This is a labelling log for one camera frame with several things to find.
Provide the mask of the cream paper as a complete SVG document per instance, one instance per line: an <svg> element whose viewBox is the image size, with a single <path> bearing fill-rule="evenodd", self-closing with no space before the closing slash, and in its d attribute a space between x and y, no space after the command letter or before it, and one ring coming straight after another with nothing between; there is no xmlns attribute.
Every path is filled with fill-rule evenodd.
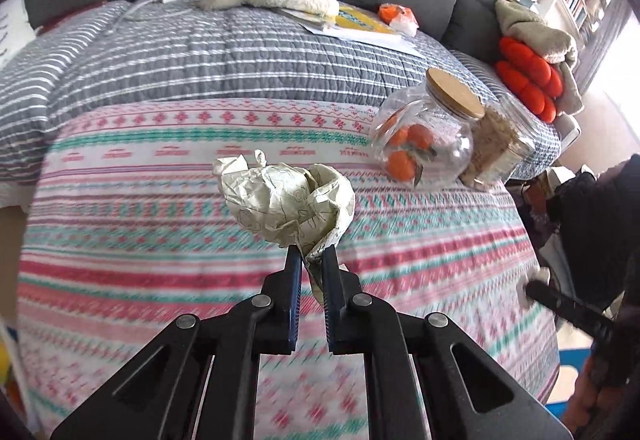
<svg viewBox="0 0 640 440"><path fill-rule="evenodd" d="M242 229L281 248L298 248L314 299L322 303L316 262L340 242L354 219L356 196L349 179L322 163L270 165L259 149L252 160L242 155L215 160L213 176Z"/></svg>

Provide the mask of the small white tissue ball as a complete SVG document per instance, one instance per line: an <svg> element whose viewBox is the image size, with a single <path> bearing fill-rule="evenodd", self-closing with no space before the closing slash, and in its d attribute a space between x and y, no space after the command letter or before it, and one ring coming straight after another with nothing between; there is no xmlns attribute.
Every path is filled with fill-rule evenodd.
<svg viewBox="0 0 640 440"><path fill-rule="evenodd" d="M522 310L529 310L537 301L536 297L543 293L550 282L550 270L548 267L526 271L516 282L516 298Z"/></svg>

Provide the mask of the white trash bin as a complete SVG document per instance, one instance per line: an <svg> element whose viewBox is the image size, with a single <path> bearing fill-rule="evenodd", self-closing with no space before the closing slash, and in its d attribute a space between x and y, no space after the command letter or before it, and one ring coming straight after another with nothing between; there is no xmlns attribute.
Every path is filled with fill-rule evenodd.
<svg viewBox="0 0 640 440"><path fill-rule="evenodd" d="M15 330L1 320L1 438L35 439L40 421L29 397Z"/></svg>

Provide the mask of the patterned red green tablecloth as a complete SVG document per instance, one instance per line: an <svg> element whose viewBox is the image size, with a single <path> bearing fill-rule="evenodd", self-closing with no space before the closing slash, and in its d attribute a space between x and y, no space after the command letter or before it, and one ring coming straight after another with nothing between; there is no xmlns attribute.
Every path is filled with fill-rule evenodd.
<svg viewBox="0 0 640 440"><path fill-rule="evenodd" d="M526 390L559 371L551 314L516 285L538 262L503 187L427 191L370 154L370 107L194 100L66 123L30 207L17 287L29 397L47 432L175 317L227 312L288 246L334 245L368 293L447 314Z"/></svg>

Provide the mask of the glass jar with crackers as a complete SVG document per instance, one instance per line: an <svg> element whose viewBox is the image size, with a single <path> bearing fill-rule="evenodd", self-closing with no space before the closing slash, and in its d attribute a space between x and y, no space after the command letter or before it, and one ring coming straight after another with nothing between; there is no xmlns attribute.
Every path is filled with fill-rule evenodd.
<svg viewBox="0 0 640 440"><path fill-rule="evenodd" d="M535 152L532 127L520 104L511 96L486 104L482 119L471 125L473 154L460 174L462 183L490 191L508 181L520 164Z"/></svg>

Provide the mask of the orange tangerine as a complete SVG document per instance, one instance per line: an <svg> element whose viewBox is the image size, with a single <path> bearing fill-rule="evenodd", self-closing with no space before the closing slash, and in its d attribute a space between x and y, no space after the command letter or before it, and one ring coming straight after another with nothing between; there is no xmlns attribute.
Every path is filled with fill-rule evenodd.
<svg viewBox="0 0 640 440"><path fill-rule="evenodd" d="M397 129L394 134L387 141L387 145L393 148L398 148L402 145L405 145L408 140L408 126L402 126Z"/></svg>
<svg viewBox="0 0 640 440"><path fill-rule="evenodd" d="M409 127L407 142L416 149L428 151L433 145L434 135L426 126L416 123Z"/></svg>
<svg viewBox="0 0 640 440"><path fill-rule="evenodd" d="M411 182L416 178L418 163L407 151L398 149L390 153L386 161L386 172L399 182Z"/></svg>

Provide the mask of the red orange cushion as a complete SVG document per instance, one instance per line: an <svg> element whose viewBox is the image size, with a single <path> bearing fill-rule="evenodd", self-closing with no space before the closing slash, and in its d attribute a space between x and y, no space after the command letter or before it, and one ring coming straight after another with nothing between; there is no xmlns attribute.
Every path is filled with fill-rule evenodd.
<svg viewBox="0 0 640 440"><path fill-rule="evenodd" d="M556 100L564 93L560 74L526 44L503 36L496 62L500 80L538 119L551 123L558 115Z"/></svg>

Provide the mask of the glass jar with cork lid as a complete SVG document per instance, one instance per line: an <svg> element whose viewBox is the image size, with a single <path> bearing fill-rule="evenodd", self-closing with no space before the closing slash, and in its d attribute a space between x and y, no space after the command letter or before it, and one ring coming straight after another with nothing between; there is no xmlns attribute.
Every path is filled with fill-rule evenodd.
<svg viewBox="0 0 640 440"><path fill-rule="evenodd" d="M370 157L391 179L418 191L456 183L473 154L480 98L453 74L431 67L417 85L390 94L370 129Z"/></svg>

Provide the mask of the beige blanket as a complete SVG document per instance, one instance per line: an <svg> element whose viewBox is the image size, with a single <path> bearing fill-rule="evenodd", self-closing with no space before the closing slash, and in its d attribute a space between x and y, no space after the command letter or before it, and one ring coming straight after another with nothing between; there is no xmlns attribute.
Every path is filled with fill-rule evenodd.
<svg viewBox="0 0 640 440"><path fill-rule="evenodd" d="M575 39L567 32L549 27L532 10L512 0L497 0L495 10L503 36L524 43L560 73L564 92L560 111L576 115L584 109L573 69L578 50Z"/></svg>

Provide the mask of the grey striped quilt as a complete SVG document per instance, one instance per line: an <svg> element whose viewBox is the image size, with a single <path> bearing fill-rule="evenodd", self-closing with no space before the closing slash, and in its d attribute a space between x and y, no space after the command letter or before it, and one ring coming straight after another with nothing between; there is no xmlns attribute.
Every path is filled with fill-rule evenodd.
<svg viewBox="0 0 640 440"><path fill-rule="evenodd" d="M271 10L204 12L190 0L110 2L34 36L1 61L1 202L27 206L41 163L66 122L137 102L276 98L381 105L428 68L503 107L533 141L514 178L558 159L560 132L526 114L489 67L419 34L410 53L320 36Z"/></svg>

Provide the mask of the orange white toy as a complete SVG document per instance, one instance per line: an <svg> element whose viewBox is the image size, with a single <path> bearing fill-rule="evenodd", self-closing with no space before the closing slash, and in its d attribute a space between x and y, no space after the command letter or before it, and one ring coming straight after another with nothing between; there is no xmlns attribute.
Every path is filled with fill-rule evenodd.
<svg viewBox="0 0 640 440"><path fill-rule="evenodd" d="M383 3L378 7L378 17L393 30L410 38L414 38L418 32L418 21L409 7Z"/></svg>

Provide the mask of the yellow book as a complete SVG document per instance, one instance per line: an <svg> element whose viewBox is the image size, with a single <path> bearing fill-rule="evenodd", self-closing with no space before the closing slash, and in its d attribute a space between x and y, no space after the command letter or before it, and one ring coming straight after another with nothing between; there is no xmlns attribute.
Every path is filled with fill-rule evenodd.
<svg viewBox="0 0 640 440"><path fill-rule="evenodd" d="M422 56L413 43L389 25L369 12L353 6L342 4L338 15L332 19L286 8L278 8L277 13L298 22L307 31L318 36L368 44L416 57Z"/></svg>

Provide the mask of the white deer print pillow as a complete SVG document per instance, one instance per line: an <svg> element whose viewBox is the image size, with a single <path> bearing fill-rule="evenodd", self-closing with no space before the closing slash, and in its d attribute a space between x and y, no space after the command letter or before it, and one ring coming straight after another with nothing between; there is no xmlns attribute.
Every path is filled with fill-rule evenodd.
<svg viewBox="0 0 640 440"><path fill-rule="evenodd" d="M25 0L5 0L0 6L0 68L32 40L36 39L29 22Z"/></svg>

